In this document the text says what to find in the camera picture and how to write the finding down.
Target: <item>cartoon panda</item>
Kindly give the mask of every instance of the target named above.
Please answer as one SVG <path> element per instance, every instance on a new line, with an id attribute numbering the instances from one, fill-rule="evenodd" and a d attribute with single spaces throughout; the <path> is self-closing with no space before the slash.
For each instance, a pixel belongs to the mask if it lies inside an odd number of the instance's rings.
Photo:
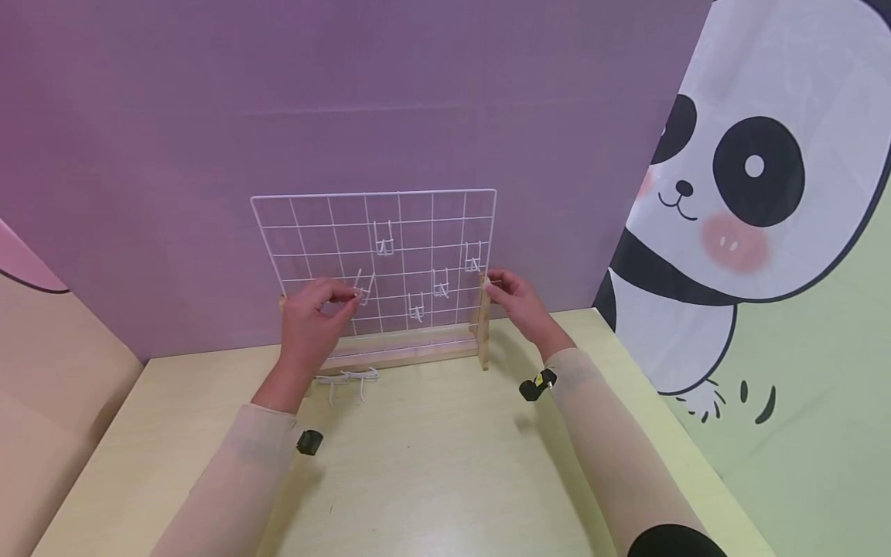
<path id="1" fill-rule="evenodd" d="M 717 0 L 597 307 L 705 422 L 737 306 L 853 248 L 888 181 L 891 0 Z M 768 406 L 772 408 L 775 391 Z"/>

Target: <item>purple backdrop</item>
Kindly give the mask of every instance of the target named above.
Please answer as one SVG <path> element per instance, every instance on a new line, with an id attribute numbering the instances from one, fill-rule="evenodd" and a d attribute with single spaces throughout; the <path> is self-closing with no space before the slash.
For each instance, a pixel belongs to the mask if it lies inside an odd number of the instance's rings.
<path id="1" fill-rule="evenodd" d="M 0 211 L 143 359 L 277 341 L 253 194 L 495 187 L 587 307 L 710 5 L 3 2 Z"/>

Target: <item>hand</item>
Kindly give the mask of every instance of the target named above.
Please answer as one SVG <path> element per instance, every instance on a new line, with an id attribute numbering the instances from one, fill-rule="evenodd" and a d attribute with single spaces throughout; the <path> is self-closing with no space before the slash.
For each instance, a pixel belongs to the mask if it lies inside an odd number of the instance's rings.
<path id="1" fill-rule="evenodd" d="M 251 402 L 295 414 L 309 383 L 337 346 L 344 326 L 356 315 L 362 297 L 334 279 L 318 279 L 289 297 L 282 308 L 282 349 Z M 328 301 L 343 302 L 333 316 L 322 313 Z"/>
<path id="2" fill-rule="evenodd" d="M 282 352 L 279 362 L 295 373 L 315 375 L 337 346 L 344 325 L 356 315 L 361 297 L 335 279 L 312 281 L 282 308 Z M 344 302 L 334 316 L 322 313 L 328 301 Z"/>
<path id="3" fill-rule="evenodd" d="M 564 348 L 574 348 L 576 343 L 554 321 L 532 285 L 505 269 L 489 269 L 486 293 L 493 302 L 507 310 L 507 316 L 526 340 L 535 344 L 542 361 Z"/>

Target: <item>white wire grid panel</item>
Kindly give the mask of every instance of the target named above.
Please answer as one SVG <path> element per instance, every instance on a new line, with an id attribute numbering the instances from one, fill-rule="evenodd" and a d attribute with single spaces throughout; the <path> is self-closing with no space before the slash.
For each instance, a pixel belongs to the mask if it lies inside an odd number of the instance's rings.
<path id="1" fill-rule="evenodd" d="M 283 294 L 321 277 L 363 291 L 345 334 L 466 324 L 478 308 L 494 189 L 261 195 L 250 202 Z"/>

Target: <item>panda eye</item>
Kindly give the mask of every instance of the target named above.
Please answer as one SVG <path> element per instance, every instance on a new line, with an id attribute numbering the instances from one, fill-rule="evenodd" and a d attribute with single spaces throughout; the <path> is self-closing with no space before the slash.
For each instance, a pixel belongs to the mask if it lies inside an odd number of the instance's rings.
<path id="1" fill-rule="evenodd" d="M 656 147 L 656 153 L 650 164 L 665 162 L 681 152 L 693 137 L 695 127 L 696 105 L 689 96 L 677 95 L 671 114 L 668 115 L 665 132 L 662 133 L 662 139 L 659 140 L 659 145 Z"/>
<path id="2" fill-rule="evenodd" d="M 786 220 L 805 192 L 798 142 L 772 118 L 744 119 L 727 130 L 715 150 L 712 170 L 727 209 L 752 226 Z"/>

